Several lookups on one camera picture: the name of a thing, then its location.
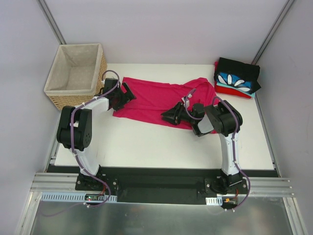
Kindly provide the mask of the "magenta pink t-shirt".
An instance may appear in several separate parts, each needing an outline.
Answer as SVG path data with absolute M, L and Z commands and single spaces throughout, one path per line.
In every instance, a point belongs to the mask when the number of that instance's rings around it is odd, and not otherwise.
M 182 85 L 160 83 L 124 77 L 125 82 L 136 96 L 136 99 L 127 103 L 123 109 L 114 111 L 113 116 L 117 118 L 128 118 L 136 121 L 158 124 L 178 129 L 191 130 L 191 124 L 182 121 L 179 125 L 172 125 L 161 119 L 161 114 L 173 108 L 181 98 L 192 89 L 195 93 L 189 99 L 190 111 L 192 105 L 201 103 L 204 106 L 212 104 L 216 96 L 214 87 L 206 78 L 193 79 Z

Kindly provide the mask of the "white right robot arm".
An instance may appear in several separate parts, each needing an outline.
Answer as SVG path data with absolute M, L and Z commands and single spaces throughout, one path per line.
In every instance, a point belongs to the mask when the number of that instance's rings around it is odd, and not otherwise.
M 226 100 L 208 106 L 195 103 L 191 111 L 185 107 L 186 104 L 178 102 L 173 108 L 163 112 L 161 119 L 173 125 L 188 122 L 198 137 L 213 132 L 219 134 L 222 149 L 221 176 L 213 180 L 209 187 L 220 194 L 233 192 L 243 180 L 238 157 L 238 137 L 243 124 L 241 114 Z

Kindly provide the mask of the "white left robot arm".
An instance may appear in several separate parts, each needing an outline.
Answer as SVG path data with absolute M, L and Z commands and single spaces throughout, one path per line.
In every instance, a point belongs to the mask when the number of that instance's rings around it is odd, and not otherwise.
M 98 143 L 95 123 L 104 112 L 119 111 L 136 99 L 126 82 L 116 78 L 104 80 L 104 87 L 91 100 L 77 106 L 64 106 L 57 130 L 57 141 L 76 159 L 80 173 L 88 176 L 86 184 L 92 190 L 103 186 L 97 160 Z

